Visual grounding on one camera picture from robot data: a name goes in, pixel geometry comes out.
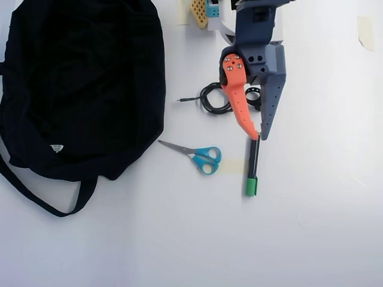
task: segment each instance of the green marker cap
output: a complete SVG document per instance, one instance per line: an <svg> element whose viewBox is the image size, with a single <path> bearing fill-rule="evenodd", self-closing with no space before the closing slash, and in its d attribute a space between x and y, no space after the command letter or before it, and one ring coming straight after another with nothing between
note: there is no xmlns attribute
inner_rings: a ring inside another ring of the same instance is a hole
<svg viewBox="0 0 383 287"><path fill-rule="evenodd" d="M248 178L246 181L246 195L256 196L257 195L258 178Z"/></svg>

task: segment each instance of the robotic arm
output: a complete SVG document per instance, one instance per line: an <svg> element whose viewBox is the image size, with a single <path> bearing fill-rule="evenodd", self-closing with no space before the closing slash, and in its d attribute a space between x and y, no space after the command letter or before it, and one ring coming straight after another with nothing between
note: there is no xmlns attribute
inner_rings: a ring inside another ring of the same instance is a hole
<svg viewBox="0 0 383 287"><path fill-rule="evenodd" d="M244 84L261 85L261 139L266 140L286 81L284 47L281 41L272 41L276 9L290 0L231 0L235 32L224 19L228 2L219 2L220 32L231 45L221 54L220 82L238 124L254 140L258 132L250 118Z"/></svg>

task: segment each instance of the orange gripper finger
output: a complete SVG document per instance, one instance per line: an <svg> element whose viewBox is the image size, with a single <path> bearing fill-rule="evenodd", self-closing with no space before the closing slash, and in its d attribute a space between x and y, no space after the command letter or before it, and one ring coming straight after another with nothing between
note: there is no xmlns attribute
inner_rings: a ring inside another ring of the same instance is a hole
<svg viewBox="0 0 383 287"><path fill-rule="evenodd" d="M244 85L246 84L246 71L244 61L236 54L227 55L222 63L227 78L227 85L222 86L238 124L253 140L258 140L258 132L251 121L246 101Z"/></svg>

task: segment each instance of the black cable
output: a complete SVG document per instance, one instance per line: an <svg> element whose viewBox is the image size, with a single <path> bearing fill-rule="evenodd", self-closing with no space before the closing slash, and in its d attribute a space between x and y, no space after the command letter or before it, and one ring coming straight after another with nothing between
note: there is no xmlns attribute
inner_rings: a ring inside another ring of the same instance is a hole
<svg viewBox="0 0 383 287"><path fill-rule="evenodd" d="M208 85L202 89L202 91L199 94L199 97L188 97L185 99L180 99L178 101L188 102L191 100L200 100L202 106L208 112L210 112L214 115L223 115L223 114L226 114L228 112L232 112L233 109L232 109L230 102L228 102L227 104L225 104L224 106L222 106L220 108L215 108L210 104L209 99L208 99L208 95L215 89L222 89L221 84L220 83L211 83L210 85ZM245 94L247 95L248 93L258 93L260 95L260 92L261 92L261 90L259 88L250 87L246 90ZM249 105L253 106L257 111L260 112L260 110L261 110L261 98L260 98L260 96L256 100L250 100L250 99L246 98L246 101Z"/></svg>

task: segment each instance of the scissor blade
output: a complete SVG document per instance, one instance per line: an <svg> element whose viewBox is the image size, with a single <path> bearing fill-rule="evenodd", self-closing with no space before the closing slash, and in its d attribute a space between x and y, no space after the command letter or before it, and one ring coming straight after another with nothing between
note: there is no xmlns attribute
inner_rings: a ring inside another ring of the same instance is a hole
<svg viewBox="0 0 383 287"><path fill-rule="evenodd" d="M164 142L164 141L161 141L159 140L159 142L161 144L163 144L164 146L167 146L168 148L171 148L171 149L174 149L182 154L194 154L196 152L195 149L191 149L191 148L186 148L184 146L180 146L180 145L175 145L174 143L170 143L170 142Z"/></svg>

